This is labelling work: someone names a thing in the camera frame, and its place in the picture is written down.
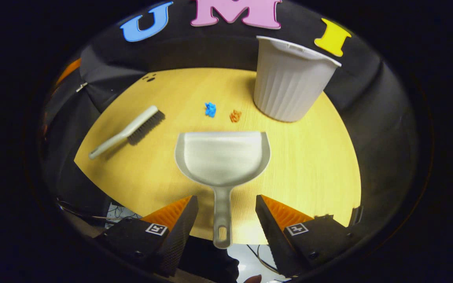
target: letter m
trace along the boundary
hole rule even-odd
[[[197,2],[197,17],[191,21],[194,27],[210,26],[219,20],[212,15],[212,9],[229,24],[235,22],[243,11],[248,9],[248,15],[242,18],[246,25],[280,29],[275,19],[275,6],[282,0],[195,0]]]

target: hand brush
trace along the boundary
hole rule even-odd
[[[108,148],[112,147],[124,138],[128,139],[129,144],[137,145],[153,128],[155,128],[162,120],[165,119],[165,114],[154,105],[151,105],[146,111],[137,116],[123,131],[106,140],[102,145],[96,147],[95,150],[88,154],[88,158],[95,159]]]

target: blue letter u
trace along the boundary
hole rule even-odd
[[[145,30],[139,29],[138,21],[142,18],[142,15],[137,16],[121,25],[120,28],[123,30],[123,37],[125,37],[127,41],[134,42],[149,38],[150,36],[154,36],[159,33],[167,25],[167,22],[169,22],[167,7],[170,5],[172,5],[172,2],[167,2],[149,10],[148,13],[153,14],[154,23],[151,27]]]

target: round table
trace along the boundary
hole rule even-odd
[[[255,212],[256,195],[266,195],[309,216],[334,215],[348,226],[361,199],[354,147],[329,98],[322,93],[306,116],[294,123],[273,120],[253,103],[256,72],[187,68],[150,72],[109,105],[79,147],[78,167],[101,190],[139,215],[188,195],[199,212],[190,235],[212,239],[213,191],[178,169],[174,147],[180,132],[264,131],[271,160],[266,171],[232,192],[232,237],[237,244],[266,244]],[[205,115],[205,103],[216,116]],[[95,160],[88,153],[120,132],[138,114],[156,105],[166,119],[141,142],[122,142]],[[241,111],[237,123],[233,110]]]

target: blue crumpled paper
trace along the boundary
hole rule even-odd
[[[216,105],[209,102],[205,104],[205,107],[205,115],[214,118],[214,115],[216,115]]]

